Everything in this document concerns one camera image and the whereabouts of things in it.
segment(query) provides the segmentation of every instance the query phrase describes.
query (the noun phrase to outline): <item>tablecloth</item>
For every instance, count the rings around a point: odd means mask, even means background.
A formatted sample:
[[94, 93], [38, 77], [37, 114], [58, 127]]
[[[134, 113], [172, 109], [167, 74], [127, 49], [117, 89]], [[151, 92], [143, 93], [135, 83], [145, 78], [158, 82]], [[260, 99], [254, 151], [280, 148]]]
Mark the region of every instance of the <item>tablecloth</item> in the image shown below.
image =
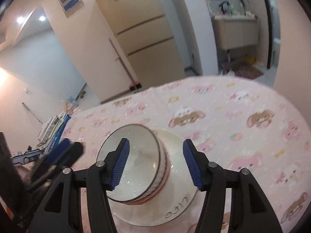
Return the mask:
[[[197, 150], [224, 169], [250, 169], [268, 197], [284, 233], [289, 232], [311, 199], [311, 133], [299, 111], [283, 96], [243, 78], [191, 77], [123, 97], [78, 113], [63, 136], [84, 142], [85, 154], [74, 170], [90, 167], [105, 139], [117, 128], [140, 123], [172, 129], [191, 138]], [[175, 220], [137, 227], [114, 217], [118, 232], [194, 232], [204, 200], [198, 192]], [[86, 233], [86, 190], [82, 190]], [[227, 190], [222, 232], [228, 230]]]

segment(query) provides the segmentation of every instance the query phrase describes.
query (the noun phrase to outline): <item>beige refrigerator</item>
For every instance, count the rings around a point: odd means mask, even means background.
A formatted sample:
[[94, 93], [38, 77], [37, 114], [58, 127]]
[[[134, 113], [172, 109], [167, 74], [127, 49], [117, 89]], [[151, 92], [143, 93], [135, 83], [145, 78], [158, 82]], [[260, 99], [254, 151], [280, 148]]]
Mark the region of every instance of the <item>beige refrigerator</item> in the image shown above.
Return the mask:
[[185, 78], [174, 35], [159, 0], [96, 0], [142, 87]]

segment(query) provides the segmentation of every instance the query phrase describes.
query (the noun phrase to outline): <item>rug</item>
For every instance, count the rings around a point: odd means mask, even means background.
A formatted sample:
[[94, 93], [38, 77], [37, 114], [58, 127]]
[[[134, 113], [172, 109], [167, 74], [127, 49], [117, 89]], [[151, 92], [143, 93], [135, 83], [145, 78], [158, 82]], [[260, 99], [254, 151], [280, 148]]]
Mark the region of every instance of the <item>rug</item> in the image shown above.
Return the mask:
[[259, 77], [260, 75], [263, 75], [262, 72], [247, 62], [243, 62], [239, 66], [234, 66], [232, 70], [235, 72], [236, 76], [248, 78], [251, 80]]

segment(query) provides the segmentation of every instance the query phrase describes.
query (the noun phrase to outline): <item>bathroom vanity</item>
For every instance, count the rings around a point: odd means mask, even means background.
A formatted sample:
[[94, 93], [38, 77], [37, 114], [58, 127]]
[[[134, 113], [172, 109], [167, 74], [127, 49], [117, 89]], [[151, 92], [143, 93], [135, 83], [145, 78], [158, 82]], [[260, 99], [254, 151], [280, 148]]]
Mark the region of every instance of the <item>bathroom vanity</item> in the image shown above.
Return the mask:
[[212, 19], [216, 45], [223, 50], [257, 45], [256, 18], [244, 15], [216, 15]]

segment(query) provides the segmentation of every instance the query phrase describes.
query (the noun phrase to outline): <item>black faucet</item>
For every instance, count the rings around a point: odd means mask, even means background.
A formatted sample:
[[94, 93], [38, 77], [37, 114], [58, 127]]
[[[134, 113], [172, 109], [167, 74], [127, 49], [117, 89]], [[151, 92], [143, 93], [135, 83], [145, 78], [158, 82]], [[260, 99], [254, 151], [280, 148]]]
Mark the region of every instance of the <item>black faucet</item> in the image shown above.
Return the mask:
[[219, 7], [221, 8], [221, 11], [222, 11], [223, 14], [228, 13], [228, 7], [229, 7], [229, 6], [230, 6], [229, 1], [223, 1], [223, 2], [219, 5]]

